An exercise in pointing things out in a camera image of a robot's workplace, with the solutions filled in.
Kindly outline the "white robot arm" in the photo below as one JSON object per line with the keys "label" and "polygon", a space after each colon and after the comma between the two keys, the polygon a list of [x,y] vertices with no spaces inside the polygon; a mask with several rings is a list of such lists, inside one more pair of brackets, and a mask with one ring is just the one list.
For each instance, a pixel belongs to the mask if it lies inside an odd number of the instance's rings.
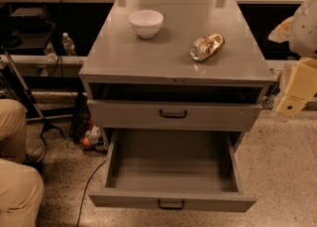
{"label": "white robot arm", "polygon": [[268,39],[288,42],[289,49],[300,55],[274,106],[276,114],[292,118],[317,94],[317,0],[305,0],[292,17],[270,32]]}

